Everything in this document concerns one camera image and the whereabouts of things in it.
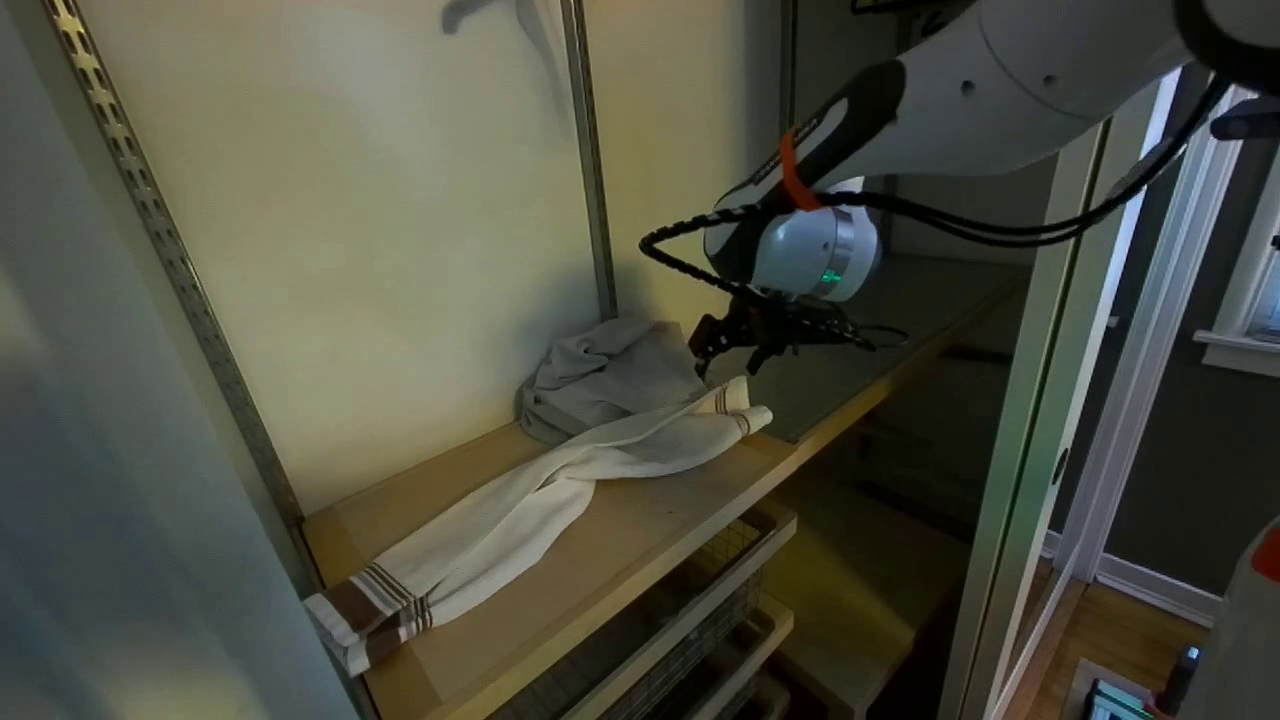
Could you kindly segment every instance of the white wall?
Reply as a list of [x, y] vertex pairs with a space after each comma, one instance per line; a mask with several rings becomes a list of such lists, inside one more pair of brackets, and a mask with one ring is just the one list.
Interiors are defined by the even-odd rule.
[[5, 716], [352, 716], [35, 0], [0, 98]]
[[[780, 30], [756, 0], [590, 4], [609, 234], [621, 313], [684, 332], [723, 308], [723, 291], [640, 258], [640, 238], [708, 211], [776, 145]], [[702, 262], [702, 238], [673, 246]]]
[[84, 12], [305, 512], [503, 423], [596, 321], [559, 4]]

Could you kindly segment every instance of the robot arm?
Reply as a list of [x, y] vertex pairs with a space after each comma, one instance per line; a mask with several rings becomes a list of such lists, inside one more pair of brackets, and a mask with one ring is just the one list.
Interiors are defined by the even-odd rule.
[[[1221, 56], [1235, 75], [1278, 83], [1280, 9], [1272, 0], [1221, 4], [1233, 23], [1272, 30], [1272, 37], [1251, 33], [1262, 45], [1242, 45], [1262, 56]], [[1184, 64], [1184, 37], [1204, 37], [1204, 15], [1204, 0], [973, 4], [911, 54], [852, 75], [784, 139], [780, 159], [762, 163], [719, 201], [719, 210], [801, 211], [714, 228], [705, 253], [715, 278], [788, 299], [857, 298], [882, 258], [878, 225], [863, 210], [811, 210], [808, 187], [860, 187], [860, 178], [882, 173], [976, 178], [1034, 163]]]

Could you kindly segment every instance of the window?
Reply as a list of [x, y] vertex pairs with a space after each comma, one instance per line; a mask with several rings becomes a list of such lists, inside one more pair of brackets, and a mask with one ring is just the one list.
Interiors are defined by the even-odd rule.
[[1272, 158], [1268, 184], [1257, 201], [1250, 238], [1212, 332], [1204, 363], [1280, 376], [1280, 159]]

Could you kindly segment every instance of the lower shelf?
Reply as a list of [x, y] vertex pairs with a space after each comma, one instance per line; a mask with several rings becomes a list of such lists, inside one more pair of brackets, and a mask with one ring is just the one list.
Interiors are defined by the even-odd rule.
[[832, 468], [801, 472], [776, 500], [801, 515], [797, 539], [763, 568], [763, 592], [797, 614], [780, 664], [835, 716], [863, 716], [962, 592], [970, 549]]

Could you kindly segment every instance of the gray cloth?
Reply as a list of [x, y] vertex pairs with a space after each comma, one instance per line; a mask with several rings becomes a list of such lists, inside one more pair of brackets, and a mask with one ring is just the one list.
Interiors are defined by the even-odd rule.
[[536, 444], [563, 444], [596, 423], [673, 407], [705, 394], [673, 325], [605, 321], [556, 341], [515, 398], [515, 423]]

